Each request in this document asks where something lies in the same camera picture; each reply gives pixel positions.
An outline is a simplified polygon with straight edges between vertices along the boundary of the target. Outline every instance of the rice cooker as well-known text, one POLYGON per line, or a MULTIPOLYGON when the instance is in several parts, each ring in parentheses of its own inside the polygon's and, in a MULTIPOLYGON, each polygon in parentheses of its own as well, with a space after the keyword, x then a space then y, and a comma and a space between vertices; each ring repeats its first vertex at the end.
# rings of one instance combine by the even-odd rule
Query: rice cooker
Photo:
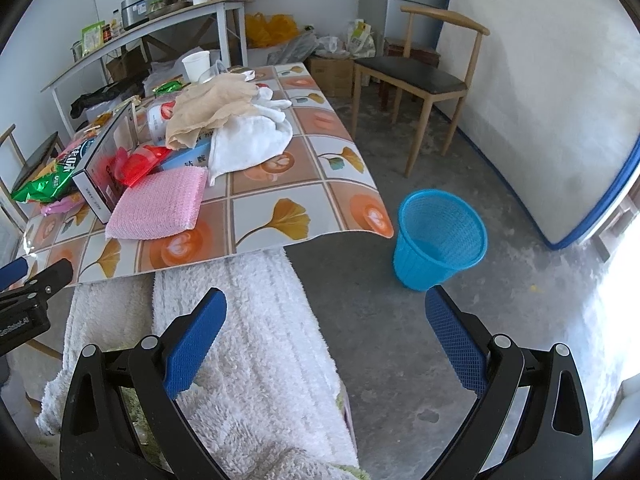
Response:
POLYGON ((120 4, 122 8, 122 27, 129 30, 140 23, 148 20, 148 13, 151 12, 151 5, 155 2, 161 2, 160 6, 164 7, 171 3, 171 0, 123 0, 120 4))

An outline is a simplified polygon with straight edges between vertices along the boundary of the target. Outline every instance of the plastic trash can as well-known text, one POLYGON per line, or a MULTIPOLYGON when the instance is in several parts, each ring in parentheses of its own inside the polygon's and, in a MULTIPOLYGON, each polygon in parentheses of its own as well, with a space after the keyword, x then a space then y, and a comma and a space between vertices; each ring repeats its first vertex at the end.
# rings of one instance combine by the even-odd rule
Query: plastic trash can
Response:
POLYGON ((398 220, 394 270, 413 290, 429 290, 473 267, 486 253, 486 229, 478 213, 451 193, 411 193, 400 205, 398 220))

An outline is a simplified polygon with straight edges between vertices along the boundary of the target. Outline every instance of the green package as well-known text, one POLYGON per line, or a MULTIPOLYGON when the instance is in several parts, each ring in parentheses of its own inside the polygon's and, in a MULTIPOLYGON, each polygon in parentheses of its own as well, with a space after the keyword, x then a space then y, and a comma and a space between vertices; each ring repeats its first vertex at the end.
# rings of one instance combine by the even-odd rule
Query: green package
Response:
POLYGON ((183 86, 184 85, 180 83, 180 81, 173 80, 154 88, 153 92, 156 96, 162 94, 170 94, 171 92, 177 92, 178 90, 181 90, 183 86))
POLYGON ((67 194, 73 181, 72 173, 76 170, 78 162, 86 153, 86 150, 94 142, 95 137, 78 144, 60 160, 56 161, 55 170, 35 180, 25 182, 24 185, 11 194, 16 202, 40 202, 48 204, 59 200, 67 194))

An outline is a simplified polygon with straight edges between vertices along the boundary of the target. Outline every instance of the pink sponge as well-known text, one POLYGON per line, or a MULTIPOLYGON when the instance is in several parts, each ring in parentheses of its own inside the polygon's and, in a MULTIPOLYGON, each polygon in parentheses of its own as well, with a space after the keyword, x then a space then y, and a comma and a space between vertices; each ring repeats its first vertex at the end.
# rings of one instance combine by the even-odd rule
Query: pink sponge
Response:
POLYGON ((205 168, 147 175, 123 193, 107 224, 107 238, 155 240, 196 226, 207 182, 205 168))

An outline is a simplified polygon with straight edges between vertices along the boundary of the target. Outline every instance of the blue box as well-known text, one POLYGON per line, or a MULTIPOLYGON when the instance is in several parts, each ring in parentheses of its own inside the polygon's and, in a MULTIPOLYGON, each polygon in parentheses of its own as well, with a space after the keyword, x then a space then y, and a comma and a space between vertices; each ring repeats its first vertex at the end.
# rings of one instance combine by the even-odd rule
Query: blue box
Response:
POLYGON ((196 145, 191 149, 178 150, 160 163, 162 171, 173 170, 182 166, 206 168, 209 165, 209 151, 213 132, 208 131, 198 137, 196 145))

